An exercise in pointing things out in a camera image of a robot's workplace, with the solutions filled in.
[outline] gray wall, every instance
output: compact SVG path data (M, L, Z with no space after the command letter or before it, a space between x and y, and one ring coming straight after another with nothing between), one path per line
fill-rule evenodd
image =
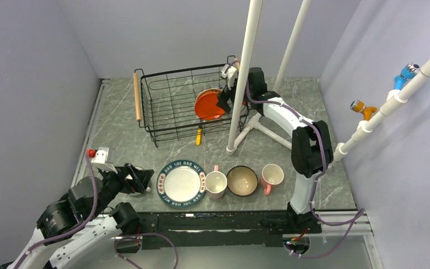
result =
M252 66L278 73L301 0L264 1ZM315 0L286 76L320 77L360 0ZM249 1L59 0L99 77L222 63L241 56Z
M70 186L98 87L55 0L0 1L0 264Z
M361 115L354 99L380 106L393 77L430 54L430 1L363 0L321 76L338 141ZM367 209L385 268L430 268L430 82L344 159Z

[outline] blue faucet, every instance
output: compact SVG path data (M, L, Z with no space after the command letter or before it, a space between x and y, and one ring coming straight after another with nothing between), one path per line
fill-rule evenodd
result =
M401 90L405 83L412 79L419 71L419 65L415 63L408 63L399 75L397 75L393 80L395 81L394 90Z

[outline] pink mug handle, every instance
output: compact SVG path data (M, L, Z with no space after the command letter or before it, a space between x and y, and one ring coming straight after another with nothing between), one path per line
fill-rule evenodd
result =
M264 189L264 195L268 196L271 192L271 185L268 184L266 189Z

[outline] gray marble surface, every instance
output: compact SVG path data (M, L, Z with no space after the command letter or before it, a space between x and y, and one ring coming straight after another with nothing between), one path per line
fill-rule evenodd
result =
M274 78L266 78L268 88L274 84ZM315 78L285 78L279 93L286 103L313 120L324 120L329 124L324 103L320 95L318 80ZM138 127L134 110L134 88L131 79L110 80L104 92L104 103L96 125L96 132L91 147L116 148L115 165L132 163L145 169L153 169L151 180L152 192L141 195L118 194L111 205L130 202L136 211L235 211L235 210L279 210L285 209L295 187L296 172L291 164L290 150L275 142L258 130L252 130L232 156L226 154L228 130L209 133L202 138L200 146L195 145L195 137L175 141L158 142L158 148L151 141L149 133ZM267 118L261 118L261 124L284 138L289 138L279 126ZM335 148L334 137L330 132ZM170 161L187 159L203 166L206 173L219 165L220 171L227 173L236 165L251 167L256 174L261 174L264 165L275 163L284 170L284 181L271 195L265 196L258 185L256 191L246 197L236 196L230 191L219 200L207 196L192 207L173 208L163 203L155 189L156 178L160 170ZM355 208L347 176L342 163L336 163L320 182L315 197L319 209Z

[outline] wire basket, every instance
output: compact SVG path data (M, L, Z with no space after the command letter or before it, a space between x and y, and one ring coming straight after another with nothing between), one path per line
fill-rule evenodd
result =
M221 70L225 64L201 66L168 72L145 75L142 69L141 103L144 128L157 147L160 141L179 140L184 137L196 136L198 129L202 134L229 130L231 113L214 120L202 120L194 111L195 100L200 92L206 89L223 89L227 83L221 78ZM238 127L243 129L250 113L246 105L242 106Z

